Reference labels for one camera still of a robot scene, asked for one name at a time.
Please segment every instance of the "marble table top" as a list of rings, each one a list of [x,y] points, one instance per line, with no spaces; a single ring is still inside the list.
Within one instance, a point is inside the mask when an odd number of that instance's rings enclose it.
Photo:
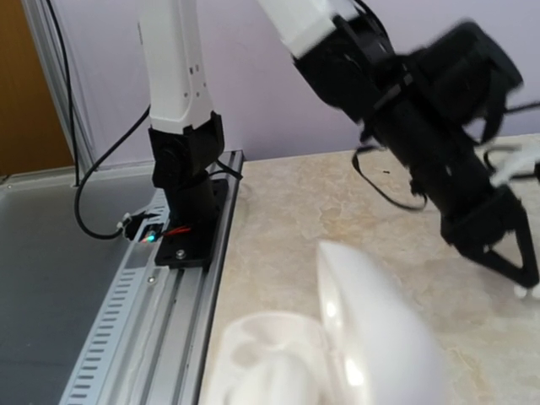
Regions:
[[[540,136],[500,143],[540,142]],[[320,319],[316,243],[367,251],[401,284],[444,349],[451,404],[540,403],[540,301],[518,300],[513,283],[468,262],[440,237],[433,205],[405,213],[353,170],[351,152],[246,163],[221,282],[202,401],[223,330],[258,311]],[[366,174],[414,203],[408,173],[388,152],[362,156]],[[540,185],[513,185],[540,251]],[[515,242],[499,249],[516,254]]]

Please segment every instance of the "wooden door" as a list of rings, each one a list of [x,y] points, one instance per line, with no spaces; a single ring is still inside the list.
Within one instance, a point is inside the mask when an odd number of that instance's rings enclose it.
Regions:
[[[0,174],[73,164],[20,0],[0,0]]]

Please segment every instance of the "wall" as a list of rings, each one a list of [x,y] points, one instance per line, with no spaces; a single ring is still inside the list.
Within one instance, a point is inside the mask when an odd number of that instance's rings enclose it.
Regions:
[[[56,0],[74,53],[93,148],[103,153],[148,103],[137,1]],[[399,51],[434,39],[458,19],[476,19],[519,66],[526,87],[510,103],[540,99],[540,3],[512,0],[378,0]],[[256,0],[199,0],[203,52],[216,110],[223,114],[228,149],[248,159],[351,149],[358,129],[323,105],[290,63]],[[540,132],[540,114],[508,119],[504,134]],[[151,159],[144,130],[110,164]]]

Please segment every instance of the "gray panel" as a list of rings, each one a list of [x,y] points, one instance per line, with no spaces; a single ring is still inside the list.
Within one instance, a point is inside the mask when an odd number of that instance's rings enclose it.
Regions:
[[[96,181],[83,216],[113,230],[153,193],[148,176]],[[82,234],[73,195],[53,186],[0,199],[0,404],[58,403],[127,249]]]

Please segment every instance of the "white fingertip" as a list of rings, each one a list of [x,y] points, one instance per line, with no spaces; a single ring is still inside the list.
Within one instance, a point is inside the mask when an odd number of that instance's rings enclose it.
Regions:
[[[535,300],[540,300],[540,284],[532,289],[532,298]]]
[[[523,300],[525,297],[527,297],[527,289],[524,287],[521,287],[520,285],[516,285],[514,287],[514,294],[516,295],[517,298],[519,298],[520,300]]]

